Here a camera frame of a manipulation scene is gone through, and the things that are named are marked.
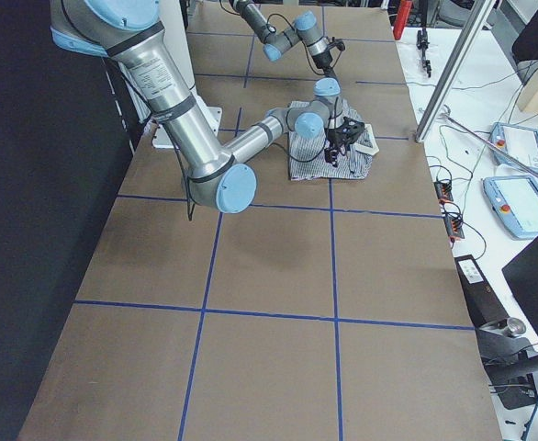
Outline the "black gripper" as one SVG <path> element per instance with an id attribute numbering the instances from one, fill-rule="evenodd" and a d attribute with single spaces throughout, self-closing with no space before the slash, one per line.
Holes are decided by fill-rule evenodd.
<path id="1" fill-rule="evenodd" d="M 329 50 L 317 53 L 312 56 L 312 60 L 317 69 L 321 70 L 324 74 L 333 74 L 332 67 L 333 59 Z"/>
<path id="2" fill-rule="evenodd" d="M 338 128 L 326 130 L 328 146 L 324 149 L 324 157 L 325 161 L 332 166 L 337 166 L 339 164 L 339 155 L 346 154 L 346 151 L 348 150 L 348 147 L 342 145 L 338 134 Z"/>

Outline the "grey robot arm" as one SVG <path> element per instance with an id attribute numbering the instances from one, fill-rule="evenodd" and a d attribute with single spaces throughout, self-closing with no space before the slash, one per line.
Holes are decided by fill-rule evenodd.
<path id="1" fill-rule="evenodd" d="M 298 43 L 302 43 L 308 60 L 314 63 L 310 70 L 315 74 L 336 78 L 331 49 L 337 48 L 343 52 L 344 42 L 335 38 L 329 40 L 320 30 L 312 11 L 304 12 L 292 23 L 286 20 L 286 28 L 278 31 L 253 1 L 230 1 L 230 6 L 263 44 L 263 53 L 269 61 L 278 61 Z"/>
<path id="2" fill-rule="evenodd" d="M 180 152 L 188 202 L 223 213 L 239 213 L 251 203 L 257 187 L 246 163 L 288 132 L 313 139 L 324 135 L 320 155 L 332 166 L 362 133 L 360 124 L 342 114 L 340 85 L 333 71 L 331 49 L 344 49 L 328 39 L 310 11 L 282 32 L 269 23 L 253 1 L 233 1 L 263 44 L 265 56 L 276 61 L 303 43 L 324 76 L 314 86 L 314 99 L 304 107 L 278 107 L 227 144 L 221 144 L 203 110 L 164 44 L 165 27 L 156 1 L 52 1 L 51 33 L 67 51 L 122 63 L 136 82 L 155 121 L 163 126 Z"/>

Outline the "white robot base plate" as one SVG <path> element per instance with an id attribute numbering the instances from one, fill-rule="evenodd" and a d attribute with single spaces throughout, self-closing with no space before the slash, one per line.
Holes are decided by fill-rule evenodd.
<path id="1" fill-rule="evenodd" d="M 184 141 L 211 141 L 218 137 L 221 118 L 221 107 L 197 105 L 179 119 L 159 122 L 152 145 L 158 149 L 175 149 L 176 141 L 181 146 Z"/>

